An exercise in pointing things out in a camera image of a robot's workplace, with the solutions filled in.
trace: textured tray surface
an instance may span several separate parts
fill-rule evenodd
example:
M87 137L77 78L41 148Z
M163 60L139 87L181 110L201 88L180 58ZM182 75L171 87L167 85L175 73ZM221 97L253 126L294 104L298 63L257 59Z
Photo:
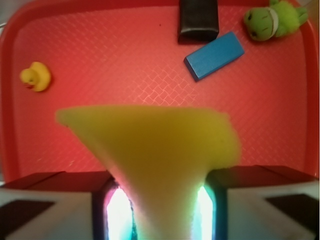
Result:
M12 66L21 175L104 169L67 128L55 123L57 109L95 104L226 112L242 141L242 165L302 170L307 129L302 34L254 43L242 24L247 9L219 7L219 35L233 31L245 54L198 83L183 60L202 45L177 44L177 6L82 12L28 23L15 39ZM19 80L20 71L33 61L45 63L53 74L46 92L32 92Z

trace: led light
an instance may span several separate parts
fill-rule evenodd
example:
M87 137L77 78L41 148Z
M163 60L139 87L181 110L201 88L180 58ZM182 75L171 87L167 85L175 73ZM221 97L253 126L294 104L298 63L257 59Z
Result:
M192 239L215 239L216 201L213 201L204 187L197 193L197 202L192 225ZM131 240L133 230L133 212L130 201L121 188L117 188L106 207L108 239Z
M214 204L204 187L201 187L197 194L197 201L194 210L192 239L212 240Z
M130 240L133 229L133 213L130 201L121 188L117 188L106 207L108 239Z

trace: duck beak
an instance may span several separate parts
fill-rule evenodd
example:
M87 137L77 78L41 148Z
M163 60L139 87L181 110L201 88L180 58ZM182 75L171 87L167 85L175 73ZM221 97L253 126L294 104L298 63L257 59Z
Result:
M25 86L27 89L33 89L33 88L34 88L34 85L31 85L31 84L28 84L28 83L25 83L24 86Z

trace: yellow rubber duck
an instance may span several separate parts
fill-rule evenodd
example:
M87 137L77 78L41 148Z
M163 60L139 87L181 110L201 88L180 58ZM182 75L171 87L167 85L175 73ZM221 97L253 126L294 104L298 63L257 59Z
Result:
M34 61L30 68L21 71L20 79L28 89L32 89L35 92L41 92L49 86L51 73L46 65Z

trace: green plush toy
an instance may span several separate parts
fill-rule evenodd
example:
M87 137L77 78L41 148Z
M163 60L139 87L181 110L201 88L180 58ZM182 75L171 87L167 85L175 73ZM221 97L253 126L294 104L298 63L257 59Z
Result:
M254 7L243 20L253 40L265 41L294 33L308 20L308 13L306 8L295 8L287 1L270 0L270 7Z

